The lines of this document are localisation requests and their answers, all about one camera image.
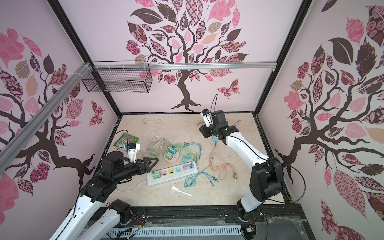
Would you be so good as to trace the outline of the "light green charger plug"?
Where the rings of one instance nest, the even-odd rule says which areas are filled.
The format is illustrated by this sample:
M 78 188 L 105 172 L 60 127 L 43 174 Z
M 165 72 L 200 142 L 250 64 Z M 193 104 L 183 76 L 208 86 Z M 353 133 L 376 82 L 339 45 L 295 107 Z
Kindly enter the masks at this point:
M 152 172 L 152 177 L 153 179 L 158 179 L 161 177 L 161 172 L 160 171 L 154 171 Z

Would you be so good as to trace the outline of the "green USB charger plug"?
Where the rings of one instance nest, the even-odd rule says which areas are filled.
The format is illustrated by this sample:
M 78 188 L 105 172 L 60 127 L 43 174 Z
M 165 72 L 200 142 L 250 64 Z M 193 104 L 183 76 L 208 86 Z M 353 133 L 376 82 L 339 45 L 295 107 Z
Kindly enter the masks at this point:
M 170 153 L 170 152 L 168 152 L 168 151 L 166 151 L 166 152 L 164 153 L 164 157 L 165 157 L 167 160 L 172 160 L 172 159 L 173 159 L 173 156 L 174 156 L 174 154 L 172 154 L 172 153 Z

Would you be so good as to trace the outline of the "teal USB charger plug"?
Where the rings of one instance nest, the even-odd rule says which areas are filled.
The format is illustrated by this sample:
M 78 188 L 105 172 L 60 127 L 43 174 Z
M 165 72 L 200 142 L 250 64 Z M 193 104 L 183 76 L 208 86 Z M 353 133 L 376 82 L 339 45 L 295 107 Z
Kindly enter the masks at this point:
M 177 147 L 171 146 L 169 147 L 168 151 L 172 154 L 176 154 L 178 152 Z

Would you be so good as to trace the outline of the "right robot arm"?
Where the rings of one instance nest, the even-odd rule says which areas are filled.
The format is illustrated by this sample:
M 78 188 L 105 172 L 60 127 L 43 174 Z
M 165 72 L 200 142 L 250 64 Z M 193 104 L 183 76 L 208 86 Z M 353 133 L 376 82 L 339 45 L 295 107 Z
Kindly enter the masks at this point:
M 251 169 L 250 191 L 237 203 L 239 218 L 248 221 L 267 199 L 282 192 L 284 183 L 282 164 L 253 147 L 237 127 L 229 126 L 223 111 L 211 112 L 204 109 L 201 117 L 204 123 L 199 127 L 199 131 L 204 138 L 218 138 L 234 150 Z

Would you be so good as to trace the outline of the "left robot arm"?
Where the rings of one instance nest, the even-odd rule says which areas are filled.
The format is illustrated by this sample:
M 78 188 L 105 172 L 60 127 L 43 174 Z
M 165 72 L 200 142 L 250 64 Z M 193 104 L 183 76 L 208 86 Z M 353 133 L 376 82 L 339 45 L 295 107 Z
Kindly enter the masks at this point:
M 103 215 L 89 228 L 87 223 L 102 207 L 117 185 L 136 175 L 149 173 L 159 162 L 157 158 L 138 159 L 131 162 L 122 152 L 114 151 L 102 158 L 102 166 L 80 190 L 74 207 L 61 223 L 52 240 L 100 240 L 118 224 L 132 219 L 131 206 L 122 201 L 112 202 Z

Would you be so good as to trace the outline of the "round pink power socket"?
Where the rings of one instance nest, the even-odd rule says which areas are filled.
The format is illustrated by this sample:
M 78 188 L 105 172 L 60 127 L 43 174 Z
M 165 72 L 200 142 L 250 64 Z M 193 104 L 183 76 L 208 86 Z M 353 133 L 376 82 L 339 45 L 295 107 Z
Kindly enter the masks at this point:
M 176 151 L 176 153 L 173 154 L 169 151 L 165 151 L 165 153 L 163 154 L 163 158 L 166 161 L 166 163 L 175 164 L 180 161 L 180 153 Z

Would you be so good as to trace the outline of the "white ceramic spoon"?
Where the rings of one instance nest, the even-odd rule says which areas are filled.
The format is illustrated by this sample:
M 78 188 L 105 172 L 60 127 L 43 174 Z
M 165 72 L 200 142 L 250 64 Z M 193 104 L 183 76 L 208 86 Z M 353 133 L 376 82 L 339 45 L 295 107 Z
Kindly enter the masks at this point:
M 173 192 L 181 193 L 181 194 L 184 194 L 184 195 L 189 196 L 189 197 L 192 197 L 192 196 L 193 196 L 193 195 L 190 194 L 190 193 L 187 193 L 187 192 L 184 192 L 184 191 L 180 190 L 180 189 L 177 188 L 176 186 L 171 186 L 171 190 L 172 190 Z

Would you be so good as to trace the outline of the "green snack packet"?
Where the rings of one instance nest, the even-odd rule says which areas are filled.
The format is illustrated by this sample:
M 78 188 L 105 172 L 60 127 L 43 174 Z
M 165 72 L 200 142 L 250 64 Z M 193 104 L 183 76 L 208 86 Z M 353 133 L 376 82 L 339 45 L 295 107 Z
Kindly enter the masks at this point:
M 137 144 L 139 138 L 136 136 L 128 135 L 126 132 L 122 134 L 121 137 L 114 143 L 114 147 L 121 148 L 127 146 L 129 143 Z

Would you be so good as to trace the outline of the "white multicolour power strip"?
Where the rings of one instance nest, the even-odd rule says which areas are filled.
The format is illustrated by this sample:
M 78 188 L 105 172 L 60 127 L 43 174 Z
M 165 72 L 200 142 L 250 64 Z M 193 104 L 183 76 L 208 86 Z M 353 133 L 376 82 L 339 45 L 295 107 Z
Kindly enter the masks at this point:
M 197 174 L 198 167 L 195 162 L 190 162 L 156 171 L 161 172 L 161 177 L 158 179 L 153 179 L 152 172 L 147 173 L 147 185 L 149 187 Z

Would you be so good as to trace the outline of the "pale yellow peeler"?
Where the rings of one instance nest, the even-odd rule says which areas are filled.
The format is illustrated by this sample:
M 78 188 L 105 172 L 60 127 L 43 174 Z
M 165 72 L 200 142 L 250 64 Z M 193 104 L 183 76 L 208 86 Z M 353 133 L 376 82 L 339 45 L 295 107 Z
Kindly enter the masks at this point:
M 143 122 L 142 122 L 142 124 L 143 124 L 143 125 L 148 125 L 148 124 L 155 124 L 155 123 L 159 123 L 159 122 L 161 122 L 160 119 L 149 120 L 149 119 L 147 119 L 147 118 L 143 118 Z

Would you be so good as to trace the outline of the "aluminium rail left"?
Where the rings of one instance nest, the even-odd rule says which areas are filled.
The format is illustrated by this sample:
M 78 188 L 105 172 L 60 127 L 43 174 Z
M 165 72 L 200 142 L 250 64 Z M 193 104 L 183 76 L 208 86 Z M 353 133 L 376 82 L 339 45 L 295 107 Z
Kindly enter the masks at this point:
M 3 173 L 10 163 L 16 158 L 18 153 L 23 147 L 30 141 L 30 139 L 36 134 L 44 122 L 54 112 L 70 91 L 91 72 L 91 65 L 89 63 L 83 63 L 59 88 L 58 92 L 54 94 L 43 107 L 40 108 L 37 114 L 21 129 L 17 134 L 1 151 L 1 173 Z

